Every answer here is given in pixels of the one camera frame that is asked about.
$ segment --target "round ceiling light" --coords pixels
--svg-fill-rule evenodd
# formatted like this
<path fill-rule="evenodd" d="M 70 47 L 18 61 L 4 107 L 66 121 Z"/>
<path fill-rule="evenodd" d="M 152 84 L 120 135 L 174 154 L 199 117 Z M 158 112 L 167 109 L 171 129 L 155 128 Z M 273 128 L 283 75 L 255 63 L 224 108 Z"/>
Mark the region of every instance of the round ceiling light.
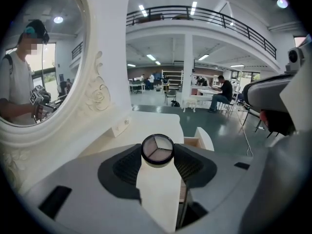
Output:
<path fill-rule="evenodd" d="M 277 3 L 277 6 L 282 8 L 282 9 L 285 9 L 288 6 L 287 0 L 277 0 L 276 3 Z"/>
<path fill-rule="evenodd" d="M 56 18 L 54 18 L 54 20 L 53 20 L 55 23 L 61 23 L 61 22 L 63 22 L 63 17 L 56 17 Z"/>

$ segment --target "mirror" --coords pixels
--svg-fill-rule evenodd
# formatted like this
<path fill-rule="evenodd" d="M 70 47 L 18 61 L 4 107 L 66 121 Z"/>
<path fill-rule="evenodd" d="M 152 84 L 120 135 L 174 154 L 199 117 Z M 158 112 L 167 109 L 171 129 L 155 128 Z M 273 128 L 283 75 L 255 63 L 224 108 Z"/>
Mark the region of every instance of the mirror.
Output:
<path fill-rule="evenodd" d="M 75 0 L 28 0 L 0 46 L 0 116 L 16 126 L 51 117 L 72 92 L 85 27 Z"/>

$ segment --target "black metal railing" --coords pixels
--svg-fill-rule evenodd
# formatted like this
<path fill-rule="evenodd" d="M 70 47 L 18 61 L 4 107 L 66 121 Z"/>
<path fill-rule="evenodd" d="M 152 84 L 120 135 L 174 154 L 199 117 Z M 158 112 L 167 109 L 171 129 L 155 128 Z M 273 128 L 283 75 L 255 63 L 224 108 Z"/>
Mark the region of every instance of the black metal railing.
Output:
<path fill-rule="evenodd" d="M 72 51 L 72 58 L 74 59 L 76 56 L 78 56 L 79 54 L 81 54 L 82 52 L 82 43 L 81 42 L 76 48 L 74 48 L 74 50 Z"/>
<path fill-rule="evenodd" d="M 276 59 L 276 48 L 268 40 L 246 24 L 220 12 L 197 7 L 194 15 L 191 15 L 192 7 L 183 5 L 152 7 L 145 9 L 145 11 L 147 13 L 146 17 L 140 10 L 129 13 L 127 15 L 126 26 L 157 20 L 202 21 L 238 32 L 260 45 Z"/>

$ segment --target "seated man in black shirt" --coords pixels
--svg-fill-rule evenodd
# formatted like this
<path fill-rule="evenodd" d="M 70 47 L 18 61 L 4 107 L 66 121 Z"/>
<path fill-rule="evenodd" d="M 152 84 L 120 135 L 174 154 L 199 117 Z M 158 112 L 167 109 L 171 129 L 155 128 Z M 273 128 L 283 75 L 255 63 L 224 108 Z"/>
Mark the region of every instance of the seated man in black shirt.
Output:
<path fill-rule="evenodd" d="M 221 88 L 213 88 L 213 89 L 217 91 L 222 91 L 222 93 L 213 96 L 213 101 L 211 102 L 211 106 L 208 110 L 208 112 L 210 113 L 216 112 L 216 105 L 218 102 L 230 104 L 232 100 L 233 88 L 232 88 L 231 83 L 228 80 L 224 79 L 223 76 L 219 76 L 218 79 L 219 79 L 219 82 L 222 83 L 223 85 Z"/>

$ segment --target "white cable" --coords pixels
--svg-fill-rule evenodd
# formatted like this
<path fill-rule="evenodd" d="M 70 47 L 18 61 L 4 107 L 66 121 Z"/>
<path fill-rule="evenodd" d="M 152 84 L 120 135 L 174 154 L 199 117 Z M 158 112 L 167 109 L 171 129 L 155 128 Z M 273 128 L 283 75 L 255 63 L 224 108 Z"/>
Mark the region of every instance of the white cable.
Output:
<path fill-rule="evenodd" d="M 246 151 L 246 155 L 248 156 L 248 150 L 250 150 L 250 152 L 251 152 L 251 154 L 252 154 L 252 157 L 253 157 L 253 156 L 254 156 L 254 154 L 252 153 L 252 148 L 250 147 L 250 144 L 249 144 L 249 142 L 248 142 L 248 139 L 247 139 L 247 136 L 246 136 L 246 133 L 245 133 L 245 130 L 244 130 L 243 124 L 242 124 L 242 122 L 241 122 L 241 120 L 240 120 L 240 117 L 239 117 L 239 115 L 238 115 L 238 110 L 236 111 L 236 114 L 237 114 L 237 117 L 238 117 L 238 119 L 239 119 L 239 123 L 240 123 L 240 125 L 242 126 L 242 130 L 243 130 L 243 133 L 244 133 L 245 139 L 246 139 L 247 144 L 248 144 L 248 149 L 247 149 L 247 151 Z"/>

